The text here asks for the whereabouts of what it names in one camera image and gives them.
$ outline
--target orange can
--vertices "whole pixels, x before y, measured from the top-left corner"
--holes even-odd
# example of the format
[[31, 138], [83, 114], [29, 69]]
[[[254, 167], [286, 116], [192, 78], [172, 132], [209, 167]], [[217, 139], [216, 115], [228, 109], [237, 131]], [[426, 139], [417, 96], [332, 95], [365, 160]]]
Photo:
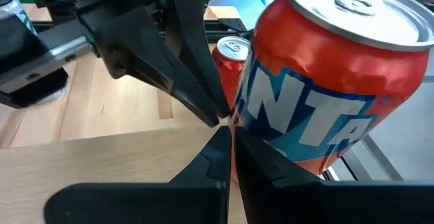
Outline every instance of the orange can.
[[212, 59], [220, 73], [224, 94], [232, 108], [237, 93], [239, 76], [250, 49], [250, 42], [242, 37], [223, 37], [212, 50]]
[[414, 0], [275, 0], [254, 30], [232, 125], [321, 174], [416, 91], [433, 33]]

